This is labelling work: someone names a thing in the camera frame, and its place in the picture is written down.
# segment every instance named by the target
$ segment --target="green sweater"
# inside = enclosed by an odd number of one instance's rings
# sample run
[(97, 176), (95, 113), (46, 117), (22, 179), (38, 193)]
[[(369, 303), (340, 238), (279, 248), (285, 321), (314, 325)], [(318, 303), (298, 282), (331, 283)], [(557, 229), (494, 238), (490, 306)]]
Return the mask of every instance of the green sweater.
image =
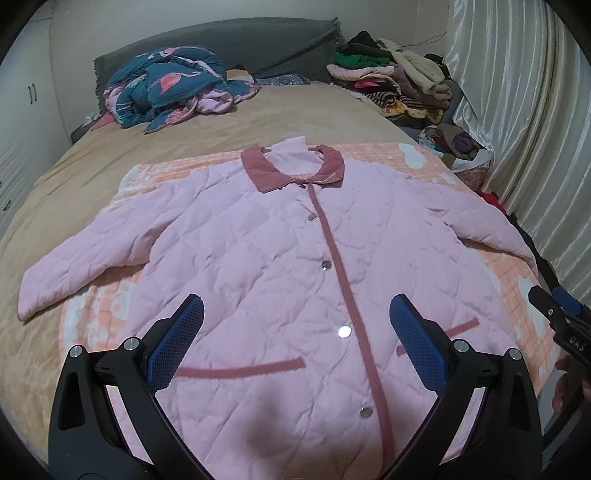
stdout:
[(335, 54), (335, 63), (348, 69), (364, 69), (365, 67), (385, 67), (390, 63), (385, 57), (368, 57), (367, 55)]

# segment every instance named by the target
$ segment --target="pink trim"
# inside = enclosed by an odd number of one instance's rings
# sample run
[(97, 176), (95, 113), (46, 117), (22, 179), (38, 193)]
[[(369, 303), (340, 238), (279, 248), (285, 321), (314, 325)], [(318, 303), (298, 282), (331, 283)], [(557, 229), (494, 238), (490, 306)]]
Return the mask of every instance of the pink trim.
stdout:
[[(472, 330), (473, 328), (476, 328), (480, 325), (480, 322), (478, 322), (478, 319), (474, 318), (472, 320), (470, 320), (469, 322), (464, 322), (461, 323), (458, 326), (452, 327), (449, 330), (445, 330), (445, 333), (447, 334), (447, 336), (449, 338), (461, 335), (462, 333), (467, 332), (468, 330)], [(398, 356), (402, 356), (406, 353), (406, 350), (404, 349), (404, 347), (399, 343), (396, 346), (396, 355)]]
[(361, 318), (361, 313), (357, 307), (357, 302), (355, 302), (355, 296), (353, 295), (353, 291), (351, 290), (351, 286), (349, 284), (349, 279), (347, 278), (347, 272), (345, 271), (345, 266), (343, 265), (343, 259), (340, 256), (339, 249), (337, 248), (335, 239), (330, 231), (328, 219), (324, 213), (324, 210), (320, 206), (320, 202), (318, 201), (318, 197), (316, 196), (313, 185), (308, 184), (308, 194), (310, 195), (310, 200), (312, 200), (312, 204), (314, 204), (314, 208), (316, 209), (316, 213), (320, 219), (324, 238), (326, 239), (326, 244), (328, 245), (330, 254), (332, 256), (332, 263), (335, 266), (337, 281), (339, 282), (339, 287), (341, 293), (343, 294), (345, 305), (347, 307), (347, 311), (349, 312), (349, 317), (351, 318), (355, 335), (357, 336), (357, 340), (359, 342), (361, 358), (363, 360), (365, 372), (367, 373), (369, 380), (369, 388), (371, 389), (371, 393), (374, 397), (375, 408), (378, 412), (379, 430), (382, 435), (382, 470), (384, 470), (394, 460), (395, 456), (394, 434), (392, 433), (392, 421), (388, 411), (386, 394), (384, 393), (382, 382), (379, 379), (378, 368), (375, 364), (374, 355), (371, 351), (367, 330), (363, 324), (363, 319)]
[(309, 150), (322, 153), (324, 161), (320, 170), (307, 180), (298, 179), (277, 170), (263, 155), (270, 152), (270, 150), (261, 148), (259, 145), (255, 144), (245, 149), (241, 153), (241, 158), (244, 170), (246, 170), (259, 192), (263, 193), (272, 192), (290, 183), (299, 185), (305, 183), (328, 184), (343, 180), (345, 161), (338, 150), (326, 145), (319, 145), (315, 148), (309, 148)]
[(306, 368), (306, 362), (302, 357), (294, 358), (292, 360), (283, 360), (281, 362), (272, 362), (268, 364), (252, 365), (250, 367), (239, 368), (190, 368), (179, 367), (177, 370), (177, 377), (186, 378), (209, 378), (209, 379), (231, 379), (231, 378), (246, 378), (254, 377), (256, 375), (268, 375), (279, 372), (287, 372), (289, 370), (299, 370)]

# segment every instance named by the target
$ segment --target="electrical cable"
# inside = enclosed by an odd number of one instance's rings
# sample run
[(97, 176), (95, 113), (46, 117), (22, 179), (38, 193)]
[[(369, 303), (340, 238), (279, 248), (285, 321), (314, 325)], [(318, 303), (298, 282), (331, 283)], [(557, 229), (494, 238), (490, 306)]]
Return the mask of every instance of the electrical cable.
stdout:
[(417, 46), (420, 46), (420, 45), (429, 45), (429, 44), (431, 44), (431, 43), (438, 42), (438, 41), (439, 41), (439, 40), (441, 40), (441, 39), (442, 39), (442, 38), (443, 38), (443, 37), (444, 37), (446, 34), (447, 34), (447, 31), (445, 31), (445, 32), (444, 32), (444, 33), (442, 33), (441, 35), (433, 35), (432, 37), (429, 37), (428, 39), (426, 39), (426, 40), (423, 40), (423, 41), (420, 41), (420, 42), (418, 42), (418, 43), (411, 43), (410, 45), (403, 45), (403, 46), (402, 46), (402, 47), (400, 47), (400, 48), (406, 48), (406, 47), (417, 47)]

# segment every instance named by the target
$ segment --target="white wardrobe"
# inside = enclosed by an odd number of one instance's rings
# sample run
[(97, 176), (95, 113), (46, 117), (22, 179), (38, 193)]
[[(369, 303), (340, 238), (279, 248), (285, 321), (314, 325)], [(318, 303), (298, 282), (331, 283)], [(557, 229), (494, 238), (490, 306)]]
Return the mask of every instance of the white wardrobe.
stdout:
[(53, 87), (50, 23), (39, 11), (0, 64), (0, 237), (37, 179), (70, 147)]

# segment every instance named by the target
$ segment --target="jacket collar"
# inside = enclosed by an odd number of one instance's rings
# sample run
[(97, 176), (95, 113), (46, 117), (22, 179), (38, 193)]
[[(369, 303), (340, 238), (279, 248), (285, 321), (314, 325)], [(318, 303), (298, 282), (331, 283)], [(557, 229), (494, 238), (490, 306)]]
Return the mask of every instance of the jacket collar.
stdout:
[(290, 183), (297, 183), (298, 185), (307, 183), (327, 185), (343, 180), (345, 176), (345, 162), (338, 150), (327, 147), (326, 145), (319, 145), (308, 150), (322, 153), (324, 161), (320, 170), (307, 179), (296, 178), (277, 170), (264, 156), (265, 153), (271, 150), (262, 148), (256, 144), (248, 147), (241, 153), (242, 164), (259, 192), (263, 193), (280, 189)]

